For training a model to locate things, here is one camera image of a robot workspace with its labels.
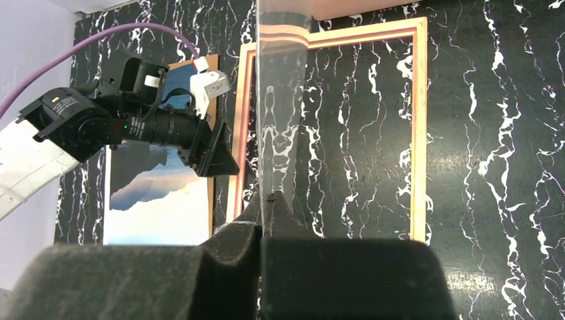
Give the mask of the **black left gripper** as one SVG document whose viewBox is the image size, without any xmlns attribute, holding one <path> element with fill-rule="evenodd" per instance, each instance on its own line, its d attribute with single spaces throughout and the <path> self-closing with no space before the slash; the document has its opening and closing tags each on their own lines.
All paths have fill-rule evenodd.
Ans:
<svg viewBox="0 0 565 320">
<path fill-rule="evenodd" d="M 189 64 L 194 74 L 193 61 Z M 196 116 L 189 82 L 170 91 L 165 86 L 170 68 L 128 57 L 111 64 L 93 85 L 93 103 L 109 112 L 97 135 L 100 145 L 116 147 L 126 140 L 173 147 L 183 165 L 199 177 L 238 175 L 239 166 L 227 145 L 226 122 L 209 125 L 209 114 Z"/>
</svg>

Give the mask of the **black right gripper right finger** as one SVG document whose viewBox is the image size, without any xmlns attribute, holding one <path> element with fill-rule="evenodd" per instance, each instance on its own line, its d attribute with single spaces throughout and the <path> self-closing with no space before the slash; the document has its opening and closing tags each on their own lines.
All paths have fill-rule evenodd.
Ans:
<svg viewBox="0 0 565 320">
<path fill-rule="evenodd" d="M 420 241 L 321 239 L 284 195 L 261 201 L 263 319 L 455 319 L 433 250 Z"/>
</svg>

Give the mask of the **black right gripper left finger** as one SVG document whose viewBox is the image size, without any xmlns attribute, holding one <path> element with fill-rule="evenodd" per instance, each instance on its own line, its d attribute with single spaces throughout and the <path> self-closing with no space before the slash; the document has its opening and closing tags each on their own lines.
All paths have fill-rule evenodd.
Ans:
<svg viewBox="0 0 565 320">
<path fill-rule="evenodd" d="M 26 268 L 2 319 L 254 319 L 261 199 L 197 246 L 56 245 Z"/>
</svg>

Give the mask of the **blue sky landscape photo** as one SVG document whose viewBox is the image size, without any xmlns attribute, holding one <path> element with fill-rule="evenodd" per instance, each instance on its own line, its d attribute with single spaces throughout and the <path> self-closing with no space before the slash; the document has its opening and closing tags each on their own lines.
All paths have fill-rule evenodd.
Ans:
<svg viewBox="0 0 565 320">
<path fill-rule="evenodd" d="M 212 235 L 214 180 L 175 148 L 124 141 L 106 152 L 103 244 L 191 246 Z"/>
</svg>

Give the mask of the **pink wooden picture frame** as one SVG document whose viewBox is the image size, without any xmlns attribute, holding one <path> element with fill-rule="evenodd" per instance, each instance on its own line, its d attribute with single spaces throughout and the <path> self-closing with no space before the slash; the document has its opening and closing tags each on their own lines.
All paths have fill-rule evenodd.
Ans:
<svg viewBox="0 0 565 320">
<path fill-rule="evenodd" d="M 309 33 L 298 26 L 283 25 L 278 31 L 274 26 L 269 32 L 276 40 L 297 39 L 307 49 L 321 49 L 369 43 L 391 39 L 410 37 L 412 39 L 412 129 L 410 146 L 410 238 L 413 241 L 426 241 L 426 148 L 427 148 L 427 52 L 428 21 L 425 17 L 391 21 L 372 25 L 363 25 Z M 227 218 L 230 223 L 241 214 L 243 198 L 243 182 L 245 179 L 245 155 L 247 150 L 247 134 L 249 108 L 251 106 L 251 80 L 253 63 L 257 53 L 256 43 L 241 45 L 239 53 L 237 97 L 235 102 L 235 119 L 233 129 L 232 155 L 240 172 L 229 179 L 227 200 Z"/>
</svg>

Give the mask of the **clear acrylic sheet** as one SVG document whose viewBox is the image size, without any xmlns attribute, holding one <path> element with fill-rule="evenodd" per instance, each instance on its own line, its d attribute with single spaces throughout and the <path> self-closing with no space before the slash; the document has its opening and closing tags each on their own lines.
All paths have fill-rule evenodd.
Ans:
<svg viewBox="0 0 565 320">
<path fill-rule="evenodd" d="M 256 110 L 263 231 L 292 211 L 312 1 L 258 1 Z"/>
</svg>

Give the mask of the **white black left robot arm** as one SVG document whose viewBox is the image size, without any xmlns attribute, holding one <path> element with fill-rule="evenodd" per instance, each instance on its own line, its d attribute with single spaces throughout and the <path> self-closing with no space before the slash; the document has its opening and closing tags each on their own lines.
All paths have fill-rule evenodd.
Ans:
<svg viewBox="0 0 565 320">
<path fill-rule="evenodd" d="M 177 150 L 199 177 L 236 175 L 226 123 L 209 123 L 211 101 L 227 93 L 227 76 L 205 58 L 186 87 L 165 89 L 169 68 L 138 57 L 104 79 L 51 89 L 1 131 L 1 216 L 104 147 L 140 141 Z"/>
</svg>

